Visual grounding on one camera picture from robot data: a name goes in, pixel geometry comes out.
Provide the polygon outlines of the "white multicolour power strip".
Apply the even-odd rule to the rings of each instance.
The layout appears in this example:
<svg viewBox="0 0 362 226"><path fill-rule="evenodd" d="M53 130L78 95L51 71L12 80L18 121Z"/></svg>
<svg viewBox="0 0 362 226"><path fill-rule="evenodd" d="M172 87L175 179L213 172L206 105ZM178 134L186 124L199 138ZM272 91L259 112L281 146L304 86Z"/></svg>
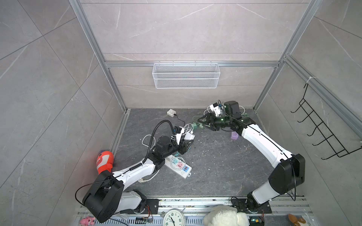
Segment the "white multicolour power strip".
<svg viewBox="0 0 362 226"><path fill-rule="evenodd" d="M184 179L191 176L192 167L181 156L170 155L166 157L165 166Z"/></svg>

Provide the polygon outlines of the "white charger with label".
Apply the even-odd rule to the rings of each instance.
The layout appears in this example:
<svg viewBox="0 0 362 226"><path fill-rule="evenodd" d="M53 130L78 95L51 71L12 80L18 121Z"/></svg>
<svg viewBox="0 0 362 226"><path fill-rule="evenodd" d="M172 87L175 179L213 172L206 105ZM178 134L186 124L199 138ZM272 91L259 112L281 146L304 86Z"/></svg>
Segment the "white charger with label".
<svg viewBox="0 0 362 226"><path fill-rule="evenodd" d="M195 138L195 135L193 132L187 132L184 136L184 140L193 140Z"/></svg>

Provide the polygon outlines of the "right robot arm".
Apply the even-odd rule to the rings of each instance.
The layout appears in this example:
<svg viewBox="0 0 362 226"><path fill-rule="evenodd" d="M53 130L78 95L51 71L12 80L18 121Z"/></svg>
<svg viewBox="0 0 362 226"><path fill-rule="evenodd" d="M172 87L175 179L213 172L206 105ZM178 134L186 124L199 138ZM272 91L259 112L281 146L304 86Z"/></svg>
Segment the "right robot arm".
<svg viewBox="0 0 362 226"><path fill-rule="evenodd" d="M230 128L253 144L274 168L268 181L247 195L245 210L256 212L271 199L290 190L305 180L305 158L284 149L249 117L245 116L236 101L214 103L210 110L197 120L212 131Z"/></svg>

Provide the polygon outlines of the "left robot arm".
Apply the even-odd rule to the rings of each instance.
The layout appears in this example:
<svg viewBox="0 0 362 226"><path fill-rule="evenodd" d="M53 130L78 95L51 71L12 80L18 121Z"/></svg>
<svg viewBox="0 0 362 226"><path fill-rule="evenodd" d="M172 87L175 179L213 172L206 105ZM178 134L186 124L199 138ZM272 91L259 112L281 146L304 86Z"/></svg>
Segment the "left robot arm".
<svg viewBox="0 0 362 226"><path fill-rule="evenodd" d="M96 163L99 175L93 183L88 184L89 190L78 202L100 223L123 211L143 213L147 206L146 196L136 190L127 192L126 189L146 176L157 174L168 157L175 153L185 154L194 137L193 130L162 120L149 135L146 156L140 162L123 170L112 171L113 154L101 152Z"/></svg>

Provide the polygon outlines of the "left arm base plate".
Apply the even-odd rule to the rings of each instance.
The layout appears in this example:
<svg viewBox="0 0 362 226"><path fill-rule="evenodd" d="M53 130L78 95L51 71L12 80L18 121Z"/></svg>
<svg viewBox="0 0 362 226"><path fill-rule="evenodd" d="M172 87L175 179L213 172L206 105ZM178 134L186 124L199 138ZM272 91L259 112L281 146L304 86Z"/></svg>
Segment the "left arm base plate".
<svg viewBox="0 0 362 226"><path fill-rule="evenodd" d="M139 206L134 210L137 214L157 214L159 208L159 199L142 200Z"/></svg>

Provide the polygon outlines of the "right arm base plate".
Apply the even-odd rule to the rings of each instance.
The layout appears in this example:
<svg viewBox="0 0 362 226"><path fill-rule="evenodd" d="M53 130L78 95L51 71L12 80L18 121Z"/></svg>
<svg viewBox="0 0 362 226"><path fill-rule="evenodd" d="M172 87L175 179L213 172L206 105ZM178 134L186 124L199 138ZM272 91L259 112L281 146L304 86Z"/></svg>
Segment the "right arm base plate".
<svg viewBox="0 0 362 226"><path fill-rule="evenodd" d="M271 214L272 210L268 202L264 204L254 203L248 198L236 198L230 199L232 207L237 209L237 212L252 213L252 214Z"/></svg>

